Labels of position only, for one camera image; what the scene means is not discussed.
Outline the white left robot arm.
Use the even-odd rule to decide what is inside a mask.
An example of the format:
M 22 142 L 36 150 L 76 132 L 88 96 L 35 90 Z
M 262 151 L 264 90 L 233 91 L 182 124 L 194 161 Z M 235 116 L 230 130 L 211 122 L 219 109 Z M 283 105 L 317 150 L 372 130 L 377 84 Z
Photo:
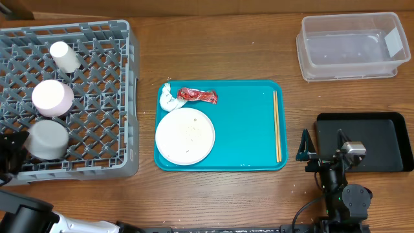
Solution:
M 1 135 L 1 186 L 11 181 L 24 160 L 23 144 L 29 132 Z M 139 233 L 143 230 L 127 223 L 87 222 L 66 218 L 54 206 L 39 199 L 6 190 L 1 191 L 1 233 Z

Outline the white napkin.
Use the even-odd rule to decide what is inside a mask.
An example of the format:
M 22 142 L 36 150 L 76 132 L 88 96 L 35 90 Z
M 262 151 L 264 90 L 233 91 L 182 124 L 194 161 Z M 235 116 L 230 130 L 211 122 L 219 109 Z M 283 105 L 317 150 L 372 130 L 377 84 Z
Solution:
M 160 95 L 159 104 L 161 108 L 167 112 L 180 109 L 187 103 L 187 100 L 174 98 L 171 94 L 171 86 L 169 83 L 165 83 Z

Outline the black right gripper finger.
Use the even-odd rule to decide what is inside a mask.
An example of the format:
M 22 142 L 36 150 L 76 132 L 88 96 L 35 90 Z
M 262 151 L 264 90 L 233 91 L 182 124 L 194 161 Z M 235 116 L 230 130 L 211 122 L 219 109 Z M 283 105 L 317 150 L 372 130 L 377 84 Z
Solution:
M 301 136 L 300 146 L 296 155 L 297 161 L 309 161 L 316 158 L 316 150 L 307 129 L 304 129 Z
M 348 136 L 342 131 L 342 129 L 339 129 L 337 131 L 337 151 L 344 152 L 345 148 L 343 145 L 348 141 Z

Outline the grey small saucer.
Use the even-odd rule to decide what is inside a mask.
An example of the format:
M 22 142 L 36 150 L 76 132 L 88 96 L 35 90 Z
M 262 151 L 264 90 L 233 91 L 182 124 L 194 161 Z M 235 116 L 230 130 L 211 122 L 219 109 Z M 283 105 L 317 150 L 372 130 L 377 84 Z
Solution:
M 33 124 L 28 132 L 24 146 L 31 155 L 46 161 L 62 159 L 66 155 L 69 134 L 61 124 L 41 120 Z

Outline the large white plate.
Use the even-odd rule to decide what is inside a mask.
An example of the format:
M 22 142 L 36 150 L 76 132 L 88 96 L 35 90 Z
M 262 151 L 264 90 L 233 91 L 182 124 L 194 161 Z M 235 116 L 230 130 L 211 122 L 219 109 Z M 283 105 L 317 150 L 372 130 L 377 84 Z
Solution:
M 169 162 L 188 166 L 205 159 L 215 143 L 215 128 L 202 111 L 180 108 L 171 111 L 158 123 L 155 144 Z

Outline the cream cup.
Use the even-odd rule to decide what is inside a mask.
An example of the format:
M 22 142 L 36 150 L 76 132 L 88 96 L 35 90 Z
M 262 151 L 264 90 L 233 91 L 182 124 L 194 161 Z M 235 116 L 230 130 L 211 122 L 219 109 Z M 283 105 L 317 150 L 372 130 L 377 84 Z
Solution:
M 64 73 L 72 73 L 79 69 L 81 63 L 75 51 L 64 41 L 57 41 L 50 46 L 50 55 L 59 69 Z

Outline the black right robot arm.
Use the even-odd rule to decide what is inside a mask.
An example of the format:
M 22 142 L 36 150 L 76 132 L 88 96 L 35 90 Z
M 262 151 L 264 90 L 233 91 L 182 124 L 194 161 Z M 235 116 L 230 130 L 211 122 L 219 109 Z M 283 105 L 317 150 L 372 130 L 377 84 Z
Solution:
M 345 172 L 358 166 L 365 156 L 365 146 L 352 141 L 341 129 L 337 131 L 336 151 L 332 155 L 318 155 L 309 132 L 303 130 L 296 160 L 307 163 L 305 171 L 314 174 L 322 195 L 298 210 L 292 220 L 291 231 L 369 232 L 369 226 L 363 225 L 362 221 L 368 217 L 372 191 L 359 184 L 349 184 L 345 176 Z M 319 201 L 325 201 L 327 215 L 311 225 L 297 225 L 299 215 Z

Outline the red snack wrapper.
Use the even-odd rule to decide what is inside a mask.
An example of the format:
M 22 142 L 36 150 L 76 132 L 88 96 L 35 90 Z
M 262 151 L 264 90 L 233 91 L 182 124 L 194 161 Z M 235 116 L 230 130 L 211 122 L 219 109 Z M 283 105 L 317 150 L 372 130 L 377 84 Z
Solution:
M 187 101 L 203 101 L 211 104 L 217 104 L 218 95 L 215 91 L 201 91 L 198 89 L 191 89 L 183 87 L 178 90 L 177 98 Z

